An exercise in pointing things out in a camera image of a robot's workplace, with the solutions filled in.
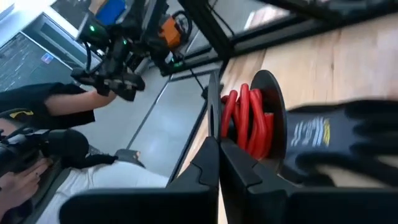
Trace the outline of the person's hand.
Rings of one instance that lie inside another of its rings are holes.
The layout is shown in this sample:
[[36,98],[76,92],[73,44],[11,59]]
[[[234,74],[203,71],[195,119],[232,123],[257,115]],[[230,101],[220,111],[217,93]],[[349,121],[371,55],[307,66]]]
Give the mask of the person's hand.
[[52,164],[51,159],[43,158],[20,173],[8,172],[0,177],[0,221],[8,210],[22,205],[36,193],[40,176]]

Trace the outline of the black cord spool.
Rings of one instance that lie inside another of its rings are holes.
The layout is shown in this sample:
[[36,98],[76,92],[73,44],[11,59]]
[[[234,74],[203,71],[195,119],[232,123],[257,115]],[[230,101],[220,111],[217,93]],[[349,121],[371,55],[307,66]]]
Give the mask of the black cord spool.
[[276,171],[286,152],[287,119],[284,99],[275,76],[260,70],[251,84],[221,94],[218,76],[207,89],[209,135],[229,139],[252,158]]

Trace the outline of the person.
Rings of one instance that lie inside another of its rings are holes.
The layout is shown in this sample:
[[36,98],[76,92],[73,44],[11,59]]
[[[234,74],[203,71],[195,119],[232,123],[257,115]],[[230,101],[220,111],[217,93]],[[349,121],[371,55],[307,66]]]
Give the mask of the person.
[[[43,83],[0,92],[0,112],[19,109],[16,115],[0,118],[0,129],[9,135],[23,124],[39,129],[67,129],[95,121],[94,110],[53,116],[45,100],[52,95],[76,95],[87,92],[74,84]],[[0,224],[59,224],[58,213],[70,197],[90,189],[164,187],[168,179],[139,165],[111,158],[109,164],[87,168],[69,167],[53,186],[47,177],[60,165],[53,164],[40,176],[36,193],[22,205],[8,210]]]

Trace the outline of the person's forearm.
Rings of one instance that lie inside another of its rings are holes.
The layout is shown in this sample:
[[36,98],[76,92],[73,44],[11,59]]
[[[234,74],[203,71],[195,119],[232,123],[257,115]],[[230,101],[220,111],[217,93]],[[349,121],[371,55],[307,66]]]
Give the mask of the person's forearm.
[[112,91],[108,96],[102,96],[93,90],[76,95],[52,95],[45,100],[45,105],[51,115],[62,116],[102,108],[115,98]]

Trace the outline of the black work glove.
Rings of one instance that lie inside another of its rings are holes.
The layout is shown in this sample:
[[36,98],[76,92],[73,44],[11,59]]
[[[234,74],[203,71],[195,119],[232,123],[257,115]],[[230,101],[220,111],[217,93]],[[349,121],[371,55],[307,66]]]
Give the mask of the black work glove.
[[287,112],[287,149],[280,174],[293,183],[333,185],[316,170],[332,165],[398,187],[398,168],[376,156],[398,156],[398,101],[356,100]]

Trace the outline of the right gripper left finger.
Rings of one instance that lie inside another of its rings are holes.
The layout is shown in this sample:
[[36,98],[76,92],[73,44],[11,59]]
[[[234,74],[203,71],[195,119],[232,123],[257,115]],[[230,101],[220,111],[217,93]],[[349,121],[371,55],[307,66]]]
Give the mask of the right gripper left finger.
[[216,224],[219,143],[207,137],[190,165],[162,189],[94,189],[60,209],[60,224]]

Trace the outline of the orange black device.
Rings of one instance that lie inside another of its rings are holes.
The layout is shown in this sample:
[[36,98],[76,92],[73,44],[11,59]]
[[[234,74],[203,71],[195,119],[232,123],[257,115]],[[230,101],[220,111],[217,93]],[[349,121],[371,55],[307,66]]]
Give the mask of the orange black device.
[[165,39],[171,49],[177,48],[182,43],[183,31],[172,16],[162,24],[159,36]]

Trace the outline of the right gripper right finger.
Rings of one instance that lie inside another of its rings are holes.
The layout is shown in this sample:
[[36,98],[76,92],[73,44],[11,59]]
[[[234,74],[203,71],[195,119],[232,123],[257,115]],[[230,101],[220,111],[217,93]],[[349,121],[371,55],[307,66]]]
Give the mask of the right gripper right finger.
[[398,190],[296,187],[230,140],[220,184],[229,224],[398,224]]

